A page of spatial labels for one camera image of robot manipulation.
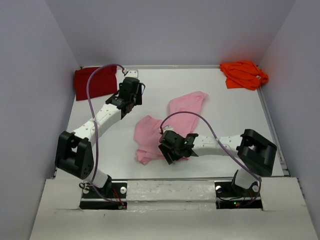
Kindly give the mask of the pink t shirt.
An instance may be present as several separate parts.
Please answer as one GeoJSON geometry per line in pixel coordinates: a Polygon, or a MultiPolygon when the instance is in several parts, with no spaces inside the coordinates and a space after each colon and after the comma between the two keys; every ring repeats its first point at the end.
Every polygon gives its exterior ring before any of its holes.
{"type": "Polygon", "coordinates": [[[207,93],[196,91],[172,99],[167,106],[168,113],[171,115],[178,112],[178,114],[171,116],[165,123],[150,115],[138,121],[133,137],[139,145],[135,159],[143,165],[152,160],[163,160],[164,157],[158,147],[161,138],[160,126],[171,126],[183,137],[192,133],[198,124],[198,117],[188,112],[199,114],[207,97],[207,93]]]}

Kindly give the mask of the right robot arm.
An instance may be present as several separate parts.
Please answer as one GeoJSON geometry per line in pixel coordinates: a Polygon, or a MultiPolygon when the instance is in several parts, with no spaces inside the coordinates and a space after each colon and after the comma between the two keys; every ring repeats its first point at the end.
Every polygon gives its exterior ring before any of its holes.
{"type": "Polygon", "coordinates": [[[189,157],[231,157],[240,164],[230,183],[235,196],[242,196],[261,177],[272,176],[277,153],[277,146],[253,129],[245,129],[244,133],[234,136],[189,133],[183,137],[169,128],[162,133],[158,148],[169,165],[189,157]]]}

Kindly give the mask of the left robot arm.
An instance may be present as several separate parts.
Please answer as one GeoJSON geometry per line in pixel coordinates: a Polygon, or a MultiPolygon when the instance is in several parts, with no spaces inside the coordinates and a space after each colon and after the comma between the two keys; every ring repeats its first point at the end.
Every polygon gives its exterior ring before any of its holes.
{"type": "Polygon", "coordinates": [[[59,135],[55,166],[91,183],[94,193],[101,198],[110,194],[110,176],[98,169],[93,147],[98,146],[99,137],[113,124],[142,104],[143,86],[138,80],[138,72],[130,71],[119,84],[119,90],[105,101],[95,117],[74,131],[64,131],[59,135]]]}

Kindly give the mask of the dark red folded t shirt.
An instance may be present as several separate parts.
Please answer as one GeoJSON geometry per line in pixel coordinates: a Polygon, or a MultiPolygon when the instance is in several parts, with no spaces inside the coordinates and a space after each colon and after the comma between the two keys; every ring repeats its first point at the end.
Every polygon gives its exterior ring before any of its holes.
{"type": "MultiPolygon", "coordinates": [[[[97,69],[98,67],[86,67],[74,72],[73,86],[76,101],[88,99],[87,82],[90,75],[97,69]]],[[[115,65],[105,67],[95,73],[89,84],[90,98],[114,94],[118,90],[116,73],[117,67],[115,65]]]]}

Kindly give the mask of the orange t shirt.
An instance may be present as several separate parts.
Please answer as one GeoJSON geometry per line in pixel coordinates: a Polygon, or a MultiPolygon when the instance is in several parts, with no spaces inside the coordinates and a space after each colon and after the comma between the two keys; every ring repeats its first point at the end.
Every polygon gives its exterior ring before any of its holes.
{"type": "Polygon", "coordinates": [[[255,91],[269,82],[269,76],[252,61],[221,63],[219,68],[226,77],[228,89],[255,91]]]}

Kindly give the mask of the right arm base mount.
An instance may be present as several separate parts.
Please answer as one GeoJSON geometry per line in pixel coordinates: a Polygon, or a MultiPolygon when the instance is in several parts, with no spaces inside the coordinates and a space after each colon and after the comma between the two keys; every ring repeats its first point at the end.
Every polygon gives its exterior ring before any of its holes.
{"type": "Polygon", "coordinates": [[[215,181],[215,205],[224,209],[262,209],[259,181],[253,178],[249,188],[236,185],[236,174],[229,181],[215,181]]]}

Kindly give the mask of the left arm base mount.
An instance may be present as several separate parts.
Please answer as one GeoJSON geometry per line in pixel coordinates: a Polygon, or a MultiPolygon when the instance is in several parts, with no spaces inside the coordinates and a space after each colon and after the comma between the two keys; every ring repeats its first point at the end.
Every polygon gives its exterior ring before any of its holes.
{"type": "Polygon", "coordinates": [[[126,210],[127,181],[112,181],[106,190],[97,188],[98,193],[88,182],[80,182],[82,190],[79,208],[82,210],[126,210]]]}

